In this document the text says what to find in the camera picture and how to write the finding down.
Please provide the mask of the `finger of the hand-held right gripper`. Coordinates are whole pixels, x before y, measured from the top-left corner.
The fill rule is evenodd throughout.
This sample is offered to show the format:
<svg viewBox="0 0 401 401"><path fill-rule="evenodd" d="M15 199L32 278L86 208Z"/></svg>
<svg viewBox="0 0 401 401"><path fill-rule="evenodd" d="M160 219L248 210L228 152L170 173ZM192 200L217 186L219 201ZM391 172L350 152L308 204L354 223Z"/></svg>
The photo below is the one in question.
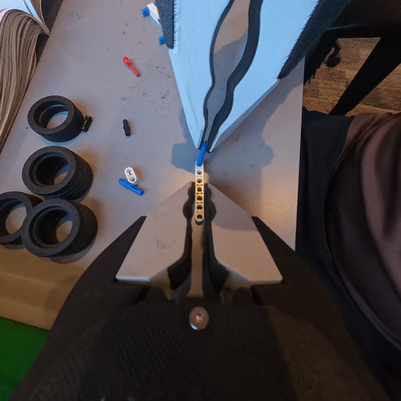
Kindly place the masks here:
<svg viewBox="0 0 401 401"><path fill-rule="evenodd" d="M319 1L251 1L247 41L227 79L208 137L214 151L279 82L279 74Z"/></svg>
<svg viewBox="0 0 401 401"><path fill-rule="evenodd" d="M213 50L233 1L173 1L173 48L169 50L183 112L200 149L208 126L207 102L214 87Z"/></svg>

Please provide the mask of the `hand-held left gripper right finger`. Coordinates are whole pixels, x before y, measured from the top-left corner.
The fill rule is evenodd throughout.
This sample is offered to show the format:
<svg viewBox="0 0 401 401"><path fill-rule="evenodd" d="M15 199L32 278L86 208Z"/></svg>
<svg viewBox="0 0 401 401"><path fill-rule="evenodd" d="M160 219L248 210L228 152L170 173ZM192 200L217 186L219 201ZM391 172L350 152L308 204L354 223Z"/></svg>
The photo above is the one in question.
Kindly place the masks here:
<svg viewBox="0 0 401 401"><path fill-rule="evenodd" d="M252 216L211 184L205 187L204 238L208 276L216 293L282 282Z"/></svg>

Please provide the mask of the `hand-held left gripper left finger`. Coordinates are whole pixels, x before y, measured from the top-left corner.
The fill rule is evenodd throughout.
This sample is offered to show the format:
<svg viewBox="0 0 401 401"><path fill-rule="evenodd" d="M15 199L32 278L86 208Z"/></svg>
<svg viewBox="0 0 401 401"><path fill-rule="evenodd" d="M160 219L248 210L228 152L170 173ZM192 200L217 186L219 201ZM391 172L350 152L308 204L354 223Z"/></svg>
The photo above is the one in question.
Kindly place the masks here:
<svg viewBox="0 0 401 401"><path fill-rule="evenodd" d="M116 274L118 281L176 290L188 279L194 187L188 182L147 214Z"/></svg>

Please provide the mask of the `blue plastic connector pin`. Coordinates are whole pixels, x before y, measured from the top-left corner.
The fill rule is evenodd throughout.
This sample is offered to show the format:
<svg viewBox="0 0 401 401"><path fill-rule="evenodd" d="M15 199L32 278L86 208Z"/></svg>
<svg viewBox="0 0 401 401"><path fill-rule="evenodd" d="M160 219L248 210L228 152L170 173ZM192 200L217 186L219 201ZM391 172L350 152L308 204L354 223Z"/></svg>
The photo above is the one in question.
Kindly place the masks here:
<svg viewBox="0 0 401 401"><path fill-rule="evenodd" d="M195 164L197 167L201 167L203 164L204 157L207 151L207 146L208 146L208 141L204 141L202 147L199 150L199 155Z"/></svg>
<svg viewBox="0 0 401 401"><path fill-rule="evenodd" d="M123 178L120 178L118 180L118 183L125 189L131 191L132 193L137 194L138 196L143 196L144 191L140 189L138 186L134 185L133 183L130 183L127 180L124 180Z"/></svg>

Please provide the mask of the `white holed brick beam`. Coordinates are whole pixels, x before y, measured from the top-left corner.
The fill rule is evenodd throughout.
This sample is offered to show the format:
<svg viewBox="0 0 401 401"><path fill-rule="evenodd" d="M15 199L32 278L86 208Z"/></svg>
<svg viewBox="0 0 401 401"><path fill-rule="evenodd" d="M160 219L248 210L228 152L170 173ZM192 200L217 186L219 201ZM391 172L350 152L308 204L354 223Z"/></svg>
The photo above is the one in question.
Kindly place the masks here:
<svg viewBox="0 0 401 401"><path fill-rule="evenodd" d="M204 164L195 165L195 204L194 219L197 225L204 222Z"/></svg>

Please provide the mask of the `grey desk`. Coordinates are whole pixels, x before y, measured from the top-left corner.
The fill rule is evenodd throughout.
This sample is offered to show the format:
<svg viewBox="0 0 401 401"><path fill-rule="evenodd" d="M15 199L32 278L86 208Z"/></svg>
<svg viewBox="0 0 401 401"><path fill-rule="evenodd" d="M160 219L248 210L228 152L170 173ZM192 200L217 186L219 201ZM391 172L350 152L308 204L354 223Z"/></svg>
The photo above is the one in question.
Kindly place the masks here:
<svg viewBox="0 0 401 401"><path fill-rule="evenodd" d="M66 259L1 246L1 317L50 329L68 293L93 260L137 218L193 180L198 152L188 132L160 28L143 18L147 1L63 1L1 153L1 193L23 191L22 169L48 146L27 123L48 95L69 98L93 117L88 133L63 143L92 167L82 204L98 219L89 248ZM134 73L124 65L127 57ZM207 156L211 183L295 248L302 60L218 148ZM127 119L131 136L123 131ZM123 188L124 170L143 196Z"/></svg>

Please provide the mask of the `red plastic axle pin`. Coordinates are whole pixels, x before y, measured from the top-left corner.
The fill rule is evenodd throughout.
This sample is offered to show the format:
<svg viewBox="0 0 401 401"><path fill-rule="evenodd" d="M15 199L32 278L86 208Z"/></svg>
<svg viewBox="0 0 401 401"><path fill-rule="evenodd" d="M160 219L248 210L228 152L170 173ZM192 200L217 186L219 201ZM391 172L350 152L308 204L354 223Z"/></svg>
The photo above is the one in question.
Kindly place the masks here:
<svg viewBox="0 0 401 401"><path fill-rule="evenodd" d="M140 77L140 73L135 69L135 67L127 57L123 57L123 63L134 73L136 77Z"/></svg>

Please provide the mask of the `black chair base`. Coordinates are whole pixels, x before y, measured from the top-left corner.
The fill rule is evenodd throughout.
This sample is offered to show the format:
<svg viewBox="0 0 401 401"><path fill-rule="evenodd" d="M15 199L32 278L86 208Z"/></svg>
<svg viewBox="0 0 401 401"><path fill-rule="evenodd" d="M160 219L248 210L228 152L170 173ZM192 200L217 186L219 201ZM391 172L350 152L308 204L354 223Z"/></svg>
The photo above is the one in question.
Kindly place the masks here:
<svg viewBox="0 0 401 401"><path fill-rule="evenodd" d="M378 86L401 62L401 22L347 23L328 28L326 36L339 38L380 38L349 86L330 111L345 115Z"/></svg>

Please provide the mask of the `white beam assembly with pins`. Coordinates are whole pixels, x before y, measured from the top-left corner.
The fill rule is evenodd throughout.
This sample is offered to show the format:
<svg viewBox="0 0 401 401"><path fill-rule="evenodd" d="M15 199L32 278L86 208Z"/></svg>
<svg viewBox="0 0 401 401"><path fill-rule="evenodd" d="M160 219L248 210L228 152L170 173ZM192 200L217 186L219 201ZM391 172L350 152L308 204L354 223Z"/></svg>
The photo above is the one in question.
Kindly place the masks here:
<svg viewBox="0 0 401 401"><path fill-rule="evenodd" d="M158 12L158 8L155 2L147 4L144 8L141 9L142 16L144 18L149 17L156 25L160 28L161 35L158 37L158 43L160 46L165 44L165 37L162 33L162 26L160 22L160 16Z"/></svg>

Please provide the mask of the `black rubber toy tyre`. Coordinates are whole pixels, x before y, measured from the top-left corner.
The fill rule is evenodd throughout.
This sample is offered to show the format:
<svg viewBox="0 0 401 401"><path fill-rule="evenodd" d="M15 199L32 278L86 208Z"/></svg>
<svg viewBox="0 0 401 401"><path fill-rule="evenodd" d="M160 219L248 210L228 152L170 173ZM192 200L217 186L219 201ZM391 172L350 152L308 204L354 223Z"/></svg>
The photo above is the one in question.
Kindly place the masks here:
<svg viewBox="0 0 401 401"><path fill-rule="evenodd" d="M28 157L22 180L29 191L43 198L77 200L91 187L93 171L72 150L47 146Z"/></svg>
<svg viewBox="0 0 401 401"><path fill-rule="evenodd" d="M19 191L10 191L0 195L0 244L20 245L22 244L22 227L10 233L6 227L6 221L11 212L17 207L24 207L26 214L30 213L35 206L43 200L37 196Z"/></svg>
<svg viewBox="0 0 401 401"><path fill-rule="evenodd" d="M57 225L68 217L72 227L65 239L57 238ZM22 225L21 240L33 255L43 258L69 256L86 249L98 231L93 211L76 201L50 199L27 213Z"/></svg>
<svg viewBox="0 0 401 401"><path fill-rule="evenodd" d="M66 112L65 120L56 127L49 128L48 123L58 113ZM74 139L82 132L83 113L76 105L63 96L51 95L41 98L29 109L27 121L30 128L44 139L63 143Z"/></svg>

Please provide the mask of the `person's torso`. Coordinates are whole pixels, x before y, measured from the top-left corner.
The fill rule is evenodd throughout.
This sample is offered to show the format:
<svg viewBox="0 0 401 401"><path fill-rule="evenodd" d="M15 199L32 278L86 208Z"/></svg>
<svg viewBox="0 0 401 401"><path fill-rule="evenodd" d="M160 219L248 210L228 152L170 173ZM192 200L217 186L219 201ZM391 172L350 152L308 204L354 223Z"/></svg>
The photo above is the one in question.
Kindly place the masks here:
<svg viewBox="0 0 401 401"><path fill-rule="evenodd" d="M303 107L296 229L296 252L392 400L401 367L400 133L400 113Z"/></svg>

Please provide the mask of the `open instruction booklet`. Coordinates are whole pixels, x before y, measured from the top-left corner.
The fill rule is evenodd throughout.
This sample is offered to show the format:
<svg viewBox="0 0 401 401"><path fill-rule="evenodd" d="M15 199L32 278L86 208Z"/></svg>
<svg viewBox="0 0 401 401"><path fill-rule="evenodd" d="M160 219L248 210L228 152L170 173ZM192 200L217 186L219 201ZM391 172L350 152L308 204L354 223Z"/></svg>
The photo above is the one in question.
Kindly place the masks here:
<svg viewBox="0 0 401 401"><path fill-rule="evenodd" d="M40 34L50 34L41 0L0 2L0 150L37 65Z"/></svg>

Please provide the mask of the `green plastic bin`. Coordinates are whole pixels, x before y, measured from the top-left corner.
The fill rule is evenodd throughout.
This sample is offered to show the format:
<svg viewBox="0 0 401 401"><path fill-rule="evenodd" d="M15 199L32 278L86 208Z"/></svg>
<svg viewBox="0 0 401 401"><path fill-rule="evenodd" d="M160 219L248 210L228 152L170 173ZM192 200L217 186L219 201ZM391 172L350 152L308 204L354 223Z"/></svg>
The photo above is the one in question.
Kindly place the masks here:
<svg viewBox="0 0 401 401"><path fill-rule="evenodd" d="M49 331L0 318L0 399L8 400L36 360Z"/></svg>

